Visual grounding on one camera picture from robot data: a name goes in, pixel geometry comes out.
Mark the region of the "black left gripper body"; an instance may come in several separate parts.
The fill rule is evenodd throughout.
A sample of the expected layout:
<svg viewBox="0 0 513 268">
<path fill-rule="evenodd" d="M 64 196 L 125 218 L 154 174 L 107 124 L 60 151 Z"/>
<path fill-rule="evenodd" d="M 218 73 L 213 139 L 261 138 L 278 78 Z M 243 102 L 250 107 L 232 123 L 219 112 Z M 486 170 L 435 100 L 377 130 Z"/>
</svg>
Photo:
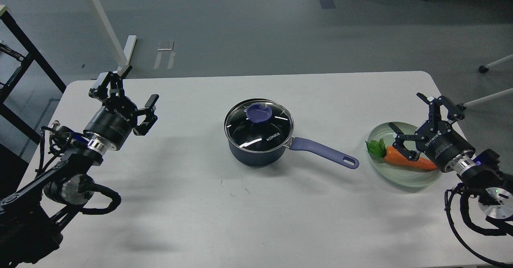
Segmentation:
<svg viewBox="0 0 513 268">
<path fill-rule="evenodd" d="M 99 135 L 110 142 L 113 150 L 121 149 L 137 124 L 137 107 L 129 98 L 111 98 L 104 102 L 83 130 L 84 135 Z"/>
</svg>

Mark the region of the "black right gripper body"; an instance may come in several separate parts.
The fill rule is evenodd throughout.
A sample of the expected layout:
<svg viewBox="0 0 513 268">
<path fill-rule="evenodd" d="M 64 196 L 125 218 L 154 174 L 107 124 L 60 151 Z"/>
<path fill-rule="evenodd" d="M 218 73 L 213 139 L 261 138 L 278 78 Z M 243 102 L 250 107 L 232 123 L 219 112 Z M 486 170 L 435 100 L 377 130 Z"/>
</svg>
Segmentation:
<svg viewBox="0 0 513 268">
<path fill-rule="evenodd" d="M 416 149 L 424 153 L 442 172 L 454 170 L 454 165 L 450 164 L 454 158 L 460 155 L 471 158 L 476 152 L 476 148 L 449 123 L 438 123 L 434 128 L 425 123 L 415 131 L 415 135 L 420 139 L 416 142 Z"/>
</svg>

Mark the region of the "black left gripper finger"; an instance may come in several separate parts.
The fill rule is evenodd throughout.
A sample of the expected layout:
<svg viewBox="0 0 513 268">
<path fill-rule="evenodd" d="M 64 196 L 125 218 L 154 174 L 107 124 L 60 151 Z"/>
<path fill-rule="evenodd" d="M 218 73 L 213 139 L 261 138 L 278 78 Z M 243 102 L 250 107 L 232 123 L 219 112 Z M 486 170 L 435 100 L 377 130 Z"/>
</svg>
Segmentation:
<svg viewBox="0 0 513 268">
<path fill-rule="evenodd" d="M 113 99 L 124 99 L 125 91 L 123 89 L 123 80 L 132 70 L 130 64 L 121 67 L 117 71 L 108 71 L 101 73 L 91 89 L 89 97 L 97 99 L 103 103 Z"/>
<path fill-rule="evenodd" d="M 152 94 L 149 99 L 147 100 L 146 104 L 144 105 L 143 109 L 136 109 L 132 113 L 132 116 L 135 117 L 137 120 L 137 117 L 139 116 L 145 116 L 143 119 L 143 122 L 139 125 L 135 125 L 133 127 L 133 132 L 135 135 L 146 135 L 149 130 L 152 128 L 152 126 L 156 123 L 158 117 L 155 114 L 156 110 L 156 102 L 159 99 L 158 94 Z"/>
</svg>

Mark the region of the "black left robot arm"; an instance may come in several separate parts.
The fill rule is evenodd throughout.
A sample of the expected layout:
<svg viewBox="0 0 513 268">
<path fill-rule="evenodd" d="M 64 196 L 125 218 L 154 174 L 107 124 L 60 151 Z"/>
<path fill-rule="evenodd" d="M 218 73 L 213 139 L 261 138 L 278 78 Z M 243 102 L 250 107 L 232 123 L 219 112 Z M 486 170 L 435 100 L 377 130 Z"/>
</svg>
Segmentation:
<svg viewBox="0 0 513 268">
<path fill-rule="evenodd" d="M 1 200 L 2 268 L 37 263 L 59 248 L 62 230 L 77 214 L 104 215 L 121 204 L 119 193 L 95 183 L 88 171 L 102 164 L 107 151 L 120 150 L 130 133 L 146 135 L 158 119 L 157 94 L 142 109 L 125 95 L 123 80 L 131 69 L 128 64 L 99 75 L 89 97 L 101 107 L 82 133 L 58 121 L 41 127 L 40 152 L 49 133 L 53 157 L 44 163 L 41 155 L 34 180 Z"/>
</svg>

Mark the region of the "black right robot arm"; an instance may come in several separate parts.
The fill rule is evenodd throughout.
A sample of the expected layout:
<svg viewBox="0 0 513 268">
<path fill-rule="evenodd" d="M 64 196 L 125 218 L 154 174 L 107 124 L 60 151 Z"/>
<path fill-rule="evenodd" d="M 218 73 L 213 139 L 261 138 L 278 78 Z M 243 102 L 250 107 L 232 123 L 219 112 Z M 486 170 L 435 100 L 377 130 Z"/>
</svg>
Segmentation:
<svg viewBox="0 0 513 268">
<path fill-rule="evenodd" d="M 416 94 L 429 107 L 428 119 L 407 135 L 394 123 L 393 148 L 407 161 L 418 161 L 423 153 L 441 172 L 455 172 L 460 183 L 445 192 L 444 210 L 452 232 L 460 244 L 480 260 L 496 267 L 511 268 L 475 252 L 462 239 L 451 217 L 451 203 L 460 196 L 460 215 L 464 224 L 484 236 L 512 235 L 512 175 L 500 171 L 499 155 L 486 149 L 475 155 L 475 148 L 457 133 L 453 124 L 464 119 L 464 106 L 444 96 Z"/>
</svg>

